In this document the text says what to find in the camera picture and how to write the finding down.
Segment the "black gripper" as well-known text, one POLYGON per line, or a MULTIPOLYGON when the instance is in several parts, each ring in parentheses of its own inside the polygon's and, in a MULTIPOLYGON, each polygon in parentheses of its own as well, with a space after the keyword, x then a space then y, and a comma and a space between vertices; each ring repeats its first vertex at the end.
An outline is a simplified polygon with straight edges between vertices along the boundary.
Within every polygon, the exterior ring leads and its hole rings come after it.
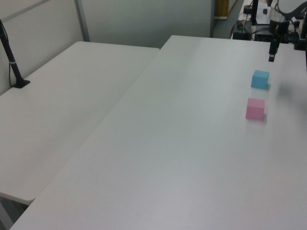
POLYGON ((272 41, 269 48, 269 62, 274 62, 275 55, 279 48, 279 40, 284 40, 288 33, 290 21, 276 22, 270 20, 269 32, 272 34, 272 41))

